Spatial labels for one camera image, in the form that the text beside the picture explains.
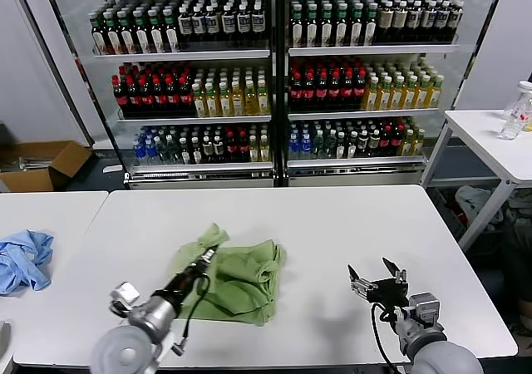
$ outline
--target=refrigerator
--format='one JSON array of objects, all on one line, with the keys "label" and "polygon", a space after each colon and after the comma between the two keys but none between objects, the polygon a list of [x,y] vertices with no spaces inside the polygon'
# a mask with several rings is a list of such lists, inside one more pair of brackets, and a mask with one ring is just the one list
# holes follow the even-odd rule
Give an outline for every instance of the refrigerator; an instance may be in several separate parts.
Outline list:
[{"label": "refrigerator", "polygon": [[[124,178],[126,187],[219,188],[415,184],[421,178],[421,172],[426,165],[427,155],[430,153],[427,148],[421,148],[414,155],[407,151],[406,154],[402,154],[405,156],[398,156],[396,150],[384,147],[382,151],[359,149],[350,156],[346,141],[342,151],[337,148],[337,142],[333,153],[329,151],[327,154],[321,154],[315,151],[316,148],[310,152],[303,149],[304,133],[309,133],[308,138],[312,144],[317,134],[316,125],[324,130],[327,125],[332,128],[338,126],[347,134],[347,139],[351,134],[349,124],[355,127],[359,121],[367,126],[367,131],[371,130],[370,123],[380,126],[381,130],[386,124],[397,127],[402,123],[404,135],[406,135],[405,127],[411,127],[416,135],[420,129],[423,129],[424,146],[430,146],[431,140],[439,135],[443,112],[455,109],[461,100],[461,93],[466,93],[466,79],[475,69],[475,60],[479,59],[478,54],[481,52],[486,31],[492,27],[494,12],[500,2],[500,0],[459,0],[463,7],[463,15],[460,15],[458,28],[455,29],[451,40],[443,40],[432,35],[418,37],[416,33],[416,37],[404,42],[403,36],[400,39],[387,38],[386,33],[380,27],[376,27],[375,39],[368,45],[365,45],[362,39],[351,45],[348,39],[352,32],[348,29],[351,26],[349,22],[351,11],[356,2],[363,2],[365,11],[362,18],[365,21],[369,0],[232,0],[234,3],[230,11],[236,21],[234,35],[230,33],[230,28],[227,33],[225,32],[226,23],[223,18],[224,6],[230,1],[25,0],[57,65],[65,88],[82,113],[85,127],[89,133],[94,134],[92,138],[97,145],[108,145],[116,150],[126,169]],[[244,12],[240,12],[240,3],[243,1],[248,4]],[[254,7],[257,1],[260,2],[258,11]],[[454,4],[454,0],[449,1],[450,5]],[[217,25],[209,22],[210,27],[208,27],[205,18],[209,16],[209,11],[206,7],[214,5],[215,2],[219,6]],[[347,4],[349,15],[345,39],[336,42],[334,37],[337,34],[333,33],[331,40],[322,44],[318,34],[317,40],[312,45],[307,44],[306,40],[304,43],[294,45],[294,4],[301,4],[303,8],[302,29],[307,32],[309,4],[316,3],[319,6],[318,22],[320,22],[322,11],[325,11],[323,2],[331,2],[334,6],[331,26],[334,32],[340,28],[336,23],[339,18],[339,4],[342,2]],[[195,21],[194,7],[198,4],[201,6],[198,11],[201,21]],[[441,7],[442,1],[437,1],[437,4]],[[386,9],[386,3],[379,0],[377,20],[381,19],[381,5]],[[179,9],[184,6],[187,7],[185,16],[191,16],[189,18],[191,35],[180,27],[184,23],[181,21],[186,19],[185,17],[180,19]],[[152,9],[157,11],[153,17],[150,16]],[[168,22],[165,19],[165,9],[172,11],[173,19]],[[115,37],[116,34],[116,44],[113,44],[111,36],[106,35],[109,27],[105,27],[104,30],[106,19],[103,14],[107,10],[111,11],[110,18],[113,21],[111,25],[116,28],[113,31],[115,33],[111,35]],[[120,29],[119,11],[126,12],[121,14],[121,18],[129,21],[126,22],[128,24],[126,27]],[[129,39],[126,40],[124,37],[129,36],[123,37],[121,32],[123,29],[129,29],[135,38],[137,30],[140,29],[135,27],[135,11],[142,11],[139,17],[145,22],[143,26],[150,27],[146,28],[147,39],[150,40],[146,39],[149,45],[143,49],[142,40],[137,37],[132,42],[131,50],[128,50]],[[248,31],[244,17],[249,21]],[[96,26],[91,22],[92,19],[96,20]],[[204,33],[199,31],[196,34],[196,25],[204,27],[202,31]],[[167,33],[167,29],[171,28],[176,31],[177,43],[174,45],[171,44],[174,41],[173,36]],[[362,30],[366,28],[367,25],[364,23]],[[98,44],[101,39],[97,34],[93,36],[95,29],[97,34],[103,33],[103,37],[106,37],[103,45]],[[158,48],[159,36],[156,36],[158,33],[151,36],[150,29],[160,29],[160,48]],[[425,74],[433,71],[434,79],[436,73],[443,75],[445,80],[437,103],[427,102],[399,109],[389,108],[387,105],[375,110],[374,107],[363,108],[360,101],[355,103],[349,99],[351,97],[346,97],[344,102],[334,104],[318,104],[317,94],[312,94],[312,101],[309,97],[304,104],[296,104],[292,98],[294,71],[301,71],[300,75],[306,78],[309,69],[314,71],[319,67],[338,66],[342,68],[343,81],[344,64],[347,67],[363,65],[364,68],[366,66],[372,68],[376,63],[382,63],[386,69],[391,67],[397,69],[397,66],[400,66],[404,68],[403,71],[407,71],[407,67],[410,69],[410,66],[416,66],[412,63],[422,64],[423,68],[427,69]],[[234,102],[239,100],[238,93],[235,97],[234,90],[229,84],[233,83],[234,72],[238,69],[243,105],[235,110]],[[358,66],[356,72],[361,77]],[[159,75],[157,86],[154,74]],[[157,96],[157,93],[161,93],[159,84],[162,83],[164,88],[169,74],[170,83],[166,85],[174,85],[177,90],[175,99],[179,100],[179,103],[174,103],[173,97],[169,101],[169,91],[162,93],[164,96],[162,94]],[[225,83],[228,83],[227,100],[230,101],[230,109],[228,108],[227,112],[224,109],[225,91],[219,87],[224,75],[227,77]],[[371,83],[367,75],[364,79],[366,94]],[[113,76],[118,78],[118,86],[115,89],[112,84]],[[128,86],[128,76],[132,78],[130,81],[132,89]],[[145,84],[148,82],[146,79],[150,79],[150,93],[146,88],[142,89],[144,91],[141,90],[142,76],[145,77]],[[249,97],[246,76],[250,76],[249,80],[253,83]],[[327,83],[332,90],[329,86],[331,76],[333,77],[333,74],[327,74]],[[184,86],[181,86],[181,77],[185,78]],[[397,77],[390,77],[395,83]],[[209,88],[206,86],[208,80],[214,83],[212,101],[209,101]],[[191,84],[196,82],[199,84],[198,95],[191,88]],[[318,76],[313,74],[312,82],[317,90]],[[378,85],[381,89],[382,84],[383,79],[379,78]],[[261,95],[262,100],[259,98],[259,89],[265,91],[265,96]],[[143,105],[144,101],[148,101],[146,106]],[[198,108],[197,101],[203,108]],[[289,143],[294,131],[297,131],[298,137],[298,150],[295,151],[291,149]],[[152,132],[153,140],[159,136],[157,145],[160,145],[160,148],[155,149],[154,156],[148,153],[145,137]],[[254,139],[250,143],[251,136],[254,136]],[[193,142],[193,137],[197,137],[197,142]],[[185,138],[183,145],[180,144],[182,138]],[[163,144],[165,140],[170,139],[171,148],[167,148]],[[154,144],[153,140],[149,143],[150,148]]]}]

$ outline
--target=plastic bottle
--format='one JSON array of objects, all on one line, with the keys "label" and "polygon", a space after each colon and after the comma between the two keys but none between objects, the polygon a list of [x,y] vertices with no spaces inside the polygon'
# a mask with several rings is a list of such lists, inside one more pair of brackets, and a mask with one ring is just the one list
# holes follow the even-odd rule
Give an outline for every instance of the plastic bottle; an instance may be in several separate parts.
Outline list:
[{"label": "plastic bottle", "polygon": [[521,97],[506,121],[500,136],[504,140],[513,140],[523,130],[527,120],[532,116],[532,91]]}]

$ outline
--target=white wall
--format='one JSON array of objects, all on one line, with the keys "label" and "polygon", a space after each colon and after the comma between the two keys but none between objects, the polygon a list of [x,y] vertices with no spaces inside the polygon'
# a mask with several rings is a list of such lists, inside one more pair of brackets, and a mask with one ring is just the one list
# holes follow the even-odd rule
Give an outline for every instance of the white wall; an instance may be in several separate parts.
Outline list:
[{"label": "white wall", "polygon": [[504,109],[532,73],[530,0],[499,0],[456,109]]},{"label": "white wall", "polygon": [[16,141],[87,141],[18,0],[0,0],[0,122]]}]

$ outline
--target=shelf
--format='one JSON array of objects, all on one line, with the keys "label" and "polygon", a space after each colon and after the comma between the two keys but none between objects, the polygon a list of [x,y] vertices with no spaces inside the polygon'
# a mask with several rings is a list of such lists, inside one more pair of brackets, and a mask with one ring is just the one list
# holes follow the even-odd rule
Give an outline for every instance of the shelf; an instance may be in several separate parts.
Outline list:
[{"label": "shelf", "polygon": [[99,62],[209,61],[268,58],[269,50],[224,50],[205,52],[163,52],[152,54],[117,54],[94,56]]},{"label": "shelf", "polygon": [[270,122],[271,115],[258,116],[215,116],[212,118],[173,118],[173,119],[119,119],[117,123],[139,126],[158,125],[209,125],[219,123],[261,123]]},{"label": "shelf", "polygon": [[425,108],[419,110],[394,110],[394,111],[351,111],[351,112],[313,112],[309,114],[288,114],[289,121],[319,121],[321,119],[358,119],[381,118],[390,116],[424,116],[433,115],[440,108]]},{"label": "shelf", "polygon": [[459,44],[406,44],[397,46],[300,47],[289,48],[291,57],[361,56],[367,54],[414,54],[419,52],[456,52]]},{"label": "shelf", "polygon": [[353,166],[388,166],[388,165],[419,165],[425,164],[423,155],[417,156],[383,156],[376,158],[351,158],[345,160],[289,160],[289,169],[323,169],[346,168]]}]

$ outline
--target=clear water bottle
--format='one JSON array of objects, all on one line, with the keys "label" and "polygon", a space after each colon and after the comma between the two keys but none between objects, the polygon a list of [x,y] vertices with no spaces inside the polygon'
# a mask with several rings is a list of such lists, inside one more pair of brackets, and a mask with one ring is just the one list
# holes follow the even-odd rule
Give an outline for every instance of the clear water bottle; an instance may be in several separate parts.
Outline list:
[{"label": "clear water bottle", "polygon": [[532,91],[524,94],[514,105],[508,120],[500,131],[504,140],[513,140],[525,127],[527,120],[532,116]]},{"label": "clear water bottle", "polygon": [[313,148],[313,143],[310,140],[310,134],[305,133],[301,141],[301,159],[310,160],[310,151]]},{"label": "clear water bottle", "polygon": [[290,135],[290,141],[288,143],[288,159],[289,160],[298,160],[299,159],[299,141],[298,135],[292,133]]}]

